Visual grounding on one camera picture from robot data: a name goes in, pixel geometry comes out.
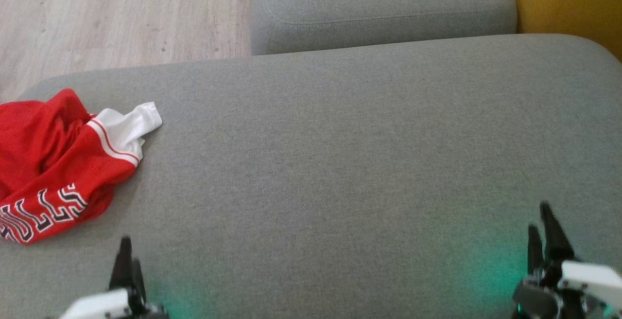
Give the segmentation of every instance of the red stripe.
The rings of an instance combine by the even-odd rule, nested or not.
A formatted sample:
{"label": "red stripe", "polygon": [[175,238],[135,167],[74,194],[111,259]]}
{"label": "red stripe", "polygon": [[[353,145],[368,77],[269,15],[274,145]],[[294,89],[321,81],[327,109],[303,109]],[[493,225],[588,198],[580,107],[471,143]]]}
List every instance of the red stripe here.
{"label": "red stripe", "polygon": [[110,141],[108,140],[108,135],[106,133],[106,130],[104,129],[104,126],[102,126],[102,124],[100,122],[97,122],[97,120],[95,120],[95,118],[93,118],[93,121],[95,124],[97,124],[97,126],[99,126],[102,131],[104,132],[104,138],[106,138],[106,142],[108,143],[108,147],[110,148],[110,150],[115,151],[115,153],[119,154],[119,155],[128,155],[129,157],[133,157],[136,160],[136,163],[138,163],[140,160],[138,159],[138,157],[135,157],[132,154],[129,153],[120,153],[118,151],[115,150],[115,148],[113,148],[113,146],[111,146]]}

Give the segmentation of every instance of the white fabric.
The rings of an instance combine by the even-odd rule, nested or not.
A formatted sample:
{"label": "white fabric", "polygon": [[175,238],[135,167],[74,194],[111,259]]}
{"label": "white fabric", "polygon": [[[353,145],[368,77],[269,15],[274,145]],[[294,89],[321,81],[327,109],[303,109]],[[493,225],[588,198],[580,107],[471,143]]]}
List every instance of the white fabric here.
{"label": "white fabric", "polygon": [[134,166],[142,159],[141,138],[162,125],[162,118],[153,102],[140,104],[127,115],[105,108],[87,122],[100,137],[108,155],[126,160]]}

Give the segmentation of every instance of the gray upholstery fabric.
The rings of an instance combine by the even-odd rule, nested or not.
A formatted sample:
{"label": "gray upholstery fabric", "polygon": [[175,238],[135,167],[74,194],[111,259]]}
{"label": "gray upholstery fabric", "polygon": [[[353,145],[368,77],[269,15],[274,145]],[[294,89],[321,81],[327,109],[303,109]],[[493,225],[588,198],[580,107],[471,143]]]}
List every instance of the gray upholstery fabric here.
{"label": "gray upholstery fabric", "polygon": [[253,55],[515,30],[514,0],[251,0]]}
{"label": "gray upholstery fabric", "polygon": [[174,319],[507,318],[549,199],[622,268],[622,66],[563,35],[435,40],[52,78],[164,124],[94,221],[0,242],[7,319],[105,288],[132,236]]}

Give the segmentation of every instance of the floor plank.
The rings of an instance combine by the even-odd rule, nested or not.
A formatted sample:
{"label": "floor plank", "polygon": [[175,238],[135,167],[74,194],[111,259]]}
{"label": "floor plank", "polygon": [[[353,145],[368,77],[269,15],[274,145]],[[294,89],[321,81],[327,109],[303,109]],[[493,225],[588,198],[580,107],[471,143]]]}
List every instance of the floor plank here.
{"label": "floor plank", "polygon": [[65,73],[250,55],[248,0],[0,0],[0,17],[0,104]]}

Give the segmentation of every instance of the white stripe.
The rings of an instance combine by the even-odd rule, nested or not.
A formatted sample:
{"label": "white stripe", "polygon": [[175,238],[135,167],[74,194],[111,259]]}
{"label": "white stripe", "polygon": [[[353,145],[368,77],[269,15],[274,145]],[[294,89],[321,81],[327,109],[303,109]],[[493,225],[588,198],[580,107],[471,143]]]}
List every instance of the white stripe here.
{"label": "white stripe", "polygon": [[102,128],[98,126],[95,122],[89,121],[86,123],[86,125],[93,128],[93,130],[95,130],[95,133],[97,133],[98,137],[100,137],[100,143],[102,144],[102,148],[104,149],[106,154],[110,155],[111,157],[118,158],[119,160],[125,160],[127,162],[130,162],[131,164],[133,164],[134,167],[138,166],[138,161],[136,161],[136,158],[131,157],[129,155],[120,155],[120,154],[115,153],[113,148],[111,148],[108,145],[108,142],[106,141],[106,136],[104,132],[102,131]]}

